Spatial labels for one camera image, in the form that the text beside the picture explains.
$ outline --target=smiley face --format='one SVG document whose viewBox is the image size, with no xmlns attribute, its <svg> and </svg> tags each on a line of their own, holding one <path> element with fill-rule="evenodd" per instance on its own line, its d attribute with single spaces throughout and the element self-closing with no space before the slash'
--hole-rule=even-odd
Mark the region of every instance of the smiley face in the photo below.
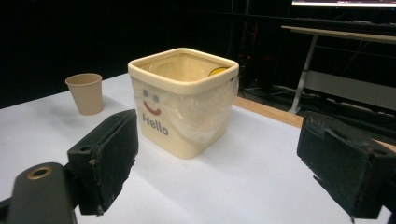
<svg viewBox="0 0 396 224">
<path fill-rule="evenodd" d="M 149 98 L 149 92 L 147 90 L 143 90 L 143 96 L 146 98 Z M 158 95 L 152 95 L 152 100 L 154 101 L 154 103 L 159 103 L 160 102 L 160 97 Z M 145 105 L 145 108 L 148 110 L 148 112 L 150 112 L 152 115 L 154 116 L 160 116 L 161 115 L 161 109 L 157 108 L 157 109 L 152 109 L 149 104 L 144 100 L 143 104 Z"/>
</svg>

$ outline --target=white table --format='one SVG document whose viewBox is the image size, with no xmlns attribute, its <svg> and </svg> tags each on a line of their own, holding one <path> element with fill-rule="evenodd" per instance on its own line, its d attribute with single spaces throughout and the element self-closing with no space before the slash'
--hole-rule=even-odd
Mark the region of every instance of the white table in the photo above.
<svg viewBox="0 0 396 224">
<path fill-rule="evenodd" d="M 282 26 L 282 28 L 289 29 L 291 32 L 313 36 L 293 104 L 289 110 L 290 113 L 297 114 L 300 110 L 299 103 L 304 88 L 345 97 L 369 105 L 377 105 L 383 108 L 396 110 L 396 104 L 393 99 L 396 95 L 396 88 L 310 70 L 310 64 L 320 36 L 364 40 L 384 44 L 396 44 L 396 36 L 358 34 L 294 26 Z"/>
<path fill-rule="evenodd" d="M 105 110 L 81 116 L 63 92 L 0 110 L 0 200 L 36 164 L 67 163 L 66 151 L 108 116 L 135 108 L 127 74 L 103 83 Z M 152 144 L 139 129 L 139 154 L 117 200 L 78 223 L 346 223 L 347 213 L 296 155 L 300 129 L 234 106 L 229 128 L 192 160 Z M 386 223 L 379 219 L 356 223 Z"/>
</svg>

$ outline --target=dark wall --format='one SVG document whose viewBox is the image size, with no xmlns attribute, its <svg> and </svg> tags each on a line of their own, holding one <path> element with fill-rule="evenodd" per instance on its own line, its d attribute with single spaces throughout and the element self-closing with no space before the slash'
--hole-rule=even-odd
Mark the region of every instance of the dark wall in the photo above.
<svg viewBox="0 0 396 224">
<path fill-rule="evenodd" d="M 60 91 L 64 80 L 127 72 L 135 58 L 169 49 L 169 3 L 0 1 L 0 107 Z"/>
</svg>

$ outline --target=square bucket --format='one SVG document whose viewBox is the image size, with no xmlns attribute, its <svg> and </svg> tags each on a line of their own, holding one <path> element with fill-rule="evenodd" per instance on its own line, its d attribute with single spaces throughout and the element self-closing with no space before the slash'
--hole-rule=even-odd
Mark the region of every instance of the square bucket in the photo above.
<svg viewBox="0 0 396 224">
<path fill-rule="evenodd" d="M 238 72 L 238 63 L 194 49 L 129 62 L 142 134 L 177 158 L 196 157 L 227 129 Z"/>
</svg>

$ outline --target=paper cup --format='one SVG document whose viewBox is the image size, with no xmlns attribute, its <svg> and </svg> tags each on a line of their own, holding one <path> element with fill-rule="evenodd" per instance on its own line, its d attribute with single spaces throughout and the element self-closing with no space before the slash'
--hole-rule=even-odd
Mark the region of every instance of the paper cup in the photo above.
<svg viewBox="0 0 396 224">
<path fill-rule="evenodd" d="M 81 115 L 94 115 L 103 110 L 102 77 L 93 73 L 79 74 L 65 81 Z"/>
</svg>

